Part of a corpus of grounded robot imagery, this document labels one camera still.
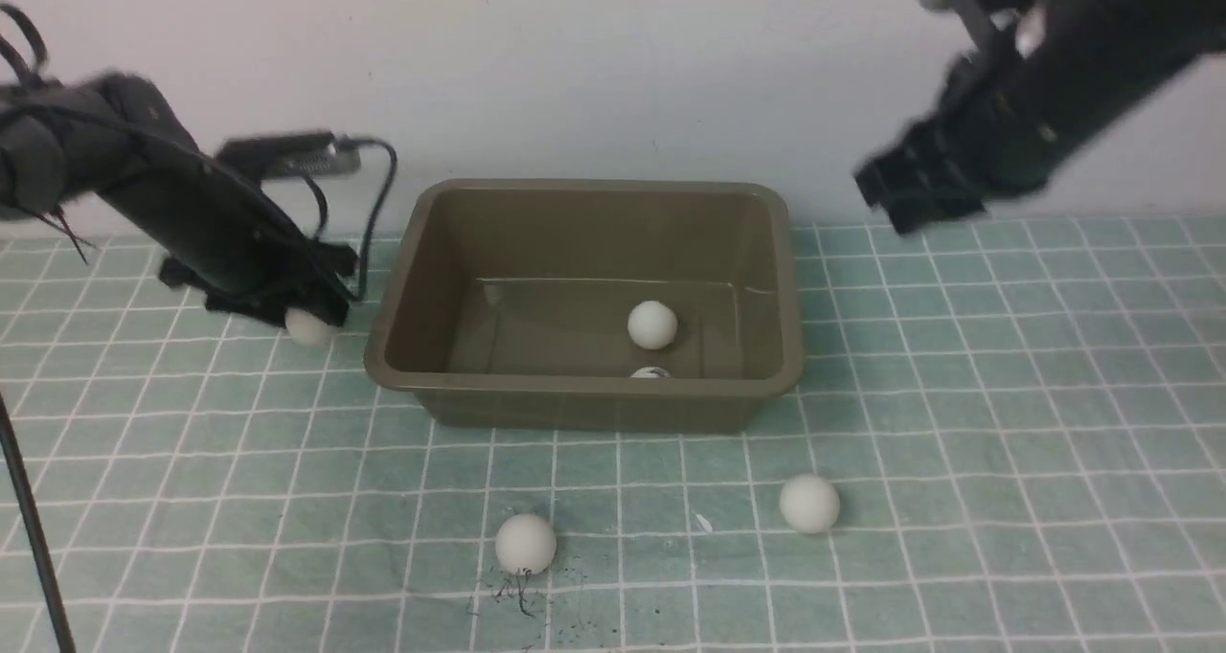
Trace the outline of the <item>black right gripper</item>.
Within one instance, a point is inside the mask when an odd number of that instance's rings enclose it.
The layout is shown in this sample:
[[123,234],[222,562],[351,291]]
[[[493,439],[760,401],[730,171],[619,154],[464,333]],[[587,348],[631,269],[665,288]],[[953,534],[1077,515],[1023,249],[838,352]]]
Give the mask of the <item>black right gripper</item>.
[[907,236],[1047,187],[1064,165],[1064,145],[1036,108],[1063,67],[1063,56],[1043,50],[954,59],[932,111],[855,169],[864,203]]

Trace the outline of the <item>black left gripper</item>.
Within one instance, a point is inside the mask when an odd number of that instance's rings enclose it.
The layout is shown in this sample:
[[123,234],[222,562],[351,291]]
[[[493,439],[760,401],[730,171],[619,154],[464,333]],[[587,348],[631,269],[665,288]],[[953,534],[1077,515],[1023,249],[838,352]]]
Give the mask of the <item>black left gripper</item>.
[[240,183],[207,174],[205,213],[192,218],[188,233],[170,235],[158,281],[172,290],[201,292],[208,312],[239,314],[284,328],[284,312],[302,308],[345,326],[360,296],[347,285],[360,274],[360,254],[349,244],[322,239],[329,202],[320,178],[295,178],[306,183],[318,208],[316,229],[306,233],[276,205],[253,198],[250,191],[261,191],[268,179],[251,183],[235,174]]

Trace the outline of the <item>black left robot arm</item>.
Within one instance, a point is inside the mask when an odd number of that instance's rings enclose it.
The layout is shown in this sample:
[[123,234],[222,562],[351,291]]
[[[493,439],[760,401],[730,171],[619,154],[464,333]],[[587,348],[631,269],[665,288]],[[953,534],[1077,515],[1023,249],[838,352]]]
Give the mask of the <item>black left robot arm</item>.
[[206,311],[239,314],[275,328],[292,316],[332,328],[349,317],[345,281],[359,254],[294,224],[264,194],[270,179],[356,172],[356,142],[332,132],[232,138],[206,154],[148,78],[97,74],[78,85],[45,77],[45,43],[12,4],[2,13],[28,42],[2,59],[4,221],[42,221],[66,230],[64,208],[85,194],[126,218],[166,251],[157,278],[172,292],[201,292]]

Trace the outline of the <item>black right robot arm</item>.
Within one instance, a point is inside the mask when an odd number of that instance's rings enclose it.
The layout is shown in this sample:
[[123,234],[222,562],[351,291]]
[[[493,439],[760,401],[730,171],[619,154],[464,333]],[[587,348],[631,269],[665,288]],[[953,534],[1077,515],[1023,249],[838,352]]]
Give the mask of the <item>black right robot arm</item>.
[[1038,194],[1083,146],[1224,51],[1224,0],[920,0],[962,20],[934,108],[855,185],[902,236]]

